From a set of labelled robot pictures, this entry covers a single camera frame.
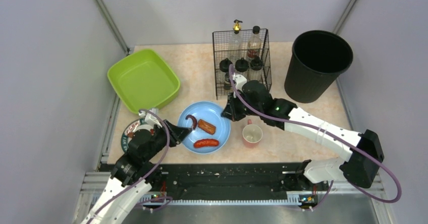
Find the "blue plate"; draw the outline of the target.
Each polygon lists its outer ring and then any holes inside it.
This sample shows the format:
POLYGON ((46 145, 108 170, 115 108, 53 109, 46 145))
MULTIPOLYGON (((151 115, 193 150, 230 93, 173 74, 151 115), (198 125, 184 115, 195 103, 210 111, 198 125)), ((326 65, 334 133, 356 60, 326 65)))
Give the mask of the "blue plate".
POLYGON ((186 116, 193 115, 197 120, 202 119, 216 126, 216 132, 210 135, 202 129, 196 128, 182 141, 182 144, 189 151, 197 154, 210 154, 225 146, 231 133, 231 121, 221 116, 222 111, 223 107, 210 101, 199 101, 186 107, 178 118, 179 127, 192 127, 192 120, 186 119, 186 116), (219 145, 195 148, 194 143, 201 139, 216 139, 219 141, 219 145))

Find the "small dark spice bottle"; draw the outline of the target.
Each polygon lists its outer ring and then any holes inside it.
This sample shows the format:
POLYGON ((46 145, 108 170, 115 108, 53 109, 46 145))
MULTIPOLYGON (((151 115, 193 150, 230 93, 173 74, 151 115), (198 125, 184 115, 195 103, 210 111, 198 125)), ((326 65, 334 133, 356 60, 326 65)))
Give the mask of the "small dark spice bottle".
POLYGON ((224 85, 223 85, 223 88, 225 90, 230 90, 231 89, 231 83, 230 83, 229 73, 225 73, 224 74, 224 85))

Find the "clear jar black lid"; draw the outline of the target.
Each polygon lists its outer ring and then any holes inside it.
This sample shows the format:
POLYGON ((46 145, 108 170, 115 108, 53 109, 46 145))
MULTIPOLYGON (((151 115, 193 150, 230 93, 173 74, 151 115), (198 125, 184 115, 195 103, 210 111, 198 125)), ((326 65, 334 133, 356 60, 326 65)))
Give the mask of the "clear jar black lid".
POLYGON ((249 62, 245 58, 236 60, 235 70, 243 75, 246 79, 249 79, 249 62))
POLYGON ((233 63, 232 63, 232 61, 229 58, 225 58, 225 59, 221 60, 221 62, 219 64, 219 69, 223 73, 228 73, 229 72, 229 67, 232 64, 233 63))

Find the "black pepper grinder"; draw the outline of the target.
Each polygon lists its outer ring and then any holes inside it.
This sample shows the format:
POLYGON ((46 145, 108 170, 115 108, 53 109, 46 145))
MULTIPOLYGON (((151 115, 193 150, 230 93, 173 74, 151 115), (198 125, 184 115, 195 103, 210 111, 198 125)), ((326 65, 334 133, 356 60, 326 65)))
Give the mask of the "black pepper grinder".
POLYGON ((250 80, 262 81, 263 61, 259 56, 255 56, 250 62, 249 76, 250 80))

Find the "black wire basket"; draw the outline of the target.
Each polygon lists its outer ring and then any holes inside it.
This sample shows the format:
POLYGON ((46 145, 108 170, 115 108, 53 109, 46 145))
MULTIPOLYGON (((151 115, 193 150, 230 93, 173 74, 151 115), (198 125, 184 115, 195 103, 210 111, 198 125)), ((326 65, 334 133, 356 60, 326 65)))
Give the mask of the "black wire basket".
MULTIPOLYGON (((224 74, 219 69, 219 64, 221 60, 228 58, 228 42, 232 36, 233 31, 215 31, 212 33, 212 50, 213 50, 213 63, 215 67, 215 93, 216 98, 224 98, 228 93, 232 92, 232 89, 225 90, 224 85, 224 74)), ((252 35, 252 29, 246 29, 240 31, 241 37, 243 39, 241 58, 247 59, 247 43, 249 38, 252 35)), ((272 76, 271 76, 271 61, 270 61, 270 44, 269 44, 269 30, 266 28, 260 29, 260 38, 261 38, 261 49, 259 52, 259 57, 263 61, 263 74, 262 74, 262 83, 267 90, 271 89, 272 85, 272 76)), ((235 70, 235 62, 232 64, 234 67, 234 72, 240 74, 235 70)))

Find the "brown sauce bottle black cap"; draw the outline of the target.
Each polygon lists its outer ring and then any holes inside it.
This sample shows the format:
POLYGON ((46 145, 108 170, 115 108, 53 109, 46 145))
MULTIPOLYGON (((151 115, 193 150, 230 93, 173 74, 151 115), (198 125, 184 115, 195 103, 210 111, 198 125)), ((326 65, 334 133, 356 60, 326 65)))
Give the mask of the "brown sauce bottle black cap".
POLYGON ((261 38, 260 38, 260 27, 254 26, 252 28, 252 35, 247 43, 247 59, 253 60, 256 56, 259 56, 261 49, 261 38))

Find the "clear bottle gold pump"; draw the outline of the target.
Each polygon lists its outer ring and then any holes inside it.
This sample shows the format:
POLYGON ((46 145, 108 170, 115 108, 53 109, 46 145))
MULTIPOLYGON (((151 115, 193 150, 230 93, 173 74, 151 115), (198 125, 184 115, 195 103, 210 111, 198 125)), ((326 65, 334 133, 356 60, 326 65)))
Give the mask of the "clear bottle gold pump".
POLYGON ((242 21, 235 19, 233 25, 233 34, 228 42, 228 58, 231 62, 241 58, 243 39, 241 37, 241 24, 242 21))

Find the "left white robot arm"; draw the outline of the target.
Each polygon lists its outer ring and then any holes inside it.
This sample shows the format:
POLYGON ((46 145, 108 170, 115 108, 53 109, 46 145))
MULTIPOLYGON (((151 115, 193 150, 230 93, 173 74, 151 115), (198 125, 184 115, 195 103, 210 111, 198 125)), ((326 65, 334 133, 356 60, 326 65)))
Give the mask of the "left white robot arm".
POLYGON ((165 147, 179 145, 193 129, 167 120, 153 125, 143 120, 130 124, 124 131, 128 149, 115 163, 101 196, 82 223, 122 223, 161 178, 159 165, 150 160, 165 147))

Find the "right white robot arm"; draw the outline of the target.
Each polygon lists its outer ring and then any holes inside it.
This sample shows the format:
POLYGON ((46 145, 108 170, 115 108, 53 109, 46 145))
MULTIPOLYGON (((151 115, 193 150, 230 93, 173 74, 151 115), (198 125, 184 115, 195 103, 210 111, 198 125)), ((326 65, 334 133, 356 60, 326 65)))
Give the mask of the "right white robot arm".
POLYGON ((263 84, 248 81, 239 74, 233 77, 231 86, 223 117, 235 122, 257 116, 268 126, 312 139, 338 155, 327 160, 307 161, 302 170, 305 179, 314 184, 346 180, 359 188, 372 186, 384 161, 377 133, 371 130, 360 133, 330 124, 293 102, 272 97, 263 84))

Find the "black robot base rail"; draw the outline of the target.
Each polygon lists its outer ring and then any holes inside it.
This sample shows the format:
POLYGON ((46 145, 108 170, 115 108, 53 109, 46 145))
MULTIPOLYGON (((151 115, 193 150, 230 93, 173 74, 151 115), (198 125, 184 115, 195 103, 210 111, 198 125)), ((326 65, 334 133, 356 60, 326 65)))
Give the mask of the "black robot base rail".
POLYGON ((173 200, 286 200, 292 192, 326 191, 303 175, 303 162, 162 164, 148 178, 151 191, 164 190, 173 200))

